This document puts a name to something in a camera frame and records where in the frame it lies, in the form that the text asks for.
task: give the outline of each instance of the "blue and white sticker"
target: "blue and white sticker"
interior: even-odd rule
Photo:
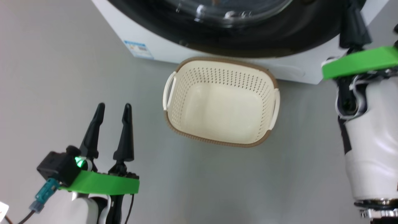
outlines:
[[[134,55],[134,57],[146,58],[146,59],[153,59],[152,54],[148,50],[145,44],[131,42],[131,41],[124,41],[126,47],[130,50],[130,52]]]

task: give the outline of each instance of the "beige plastic basket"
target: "beige plastic basket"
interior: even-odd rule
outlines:
[[[269,136],[280,105],[265,68],[218,58],[182,62],[166,82],[163,110],[183,136],[220,145],[256,146]]]

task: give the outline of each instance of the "wire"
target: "wire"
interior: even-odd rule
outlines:
[[[29,214],[22,221],[20,221],[18,224],[24,224],[30,217],[32,217],[32,215],[34,213],[35,213],[35,211],[30,211]]]
[[[9,224],[12,224],[11,219],[8,216],[4,217]]]
[[[134,195],[131,195],[130,209],[129,209],[129,213],[127,214],[127,217],[126,217],[126,222],[125,222],[125,224],[127,224],[127,221],[129,220],[130,213],[131,213],[131,209],[133,208],[133,202],[134,202]]]

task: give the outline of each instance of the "green light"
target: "green light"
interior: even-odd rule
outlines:
[[[80,157],[75,157],[75,160],[76,160],[77,166],[81,168],[84,164],[84,159],[82,159]]]

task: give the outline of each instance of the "white washing machine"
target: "white washing machine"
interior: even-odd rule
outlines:
[[[345,0],[92,1],[135,57],[233,57],[277,79],[318,84],[321,63],[346,52],[338,38]],[[357,1],[369,24],[394,0]]]

